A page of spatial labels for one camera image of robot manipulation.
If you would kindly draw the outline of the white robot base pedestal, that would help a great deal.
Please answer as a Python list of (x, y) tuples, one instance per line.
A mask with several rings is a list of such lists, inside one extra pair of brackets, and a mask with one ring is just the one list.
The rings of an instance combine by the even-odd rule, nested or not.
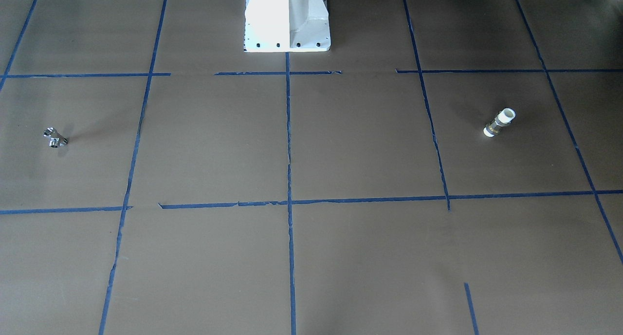
[(246, 0), (243, 51), (315, 53), (331, 47), (327, 0)]

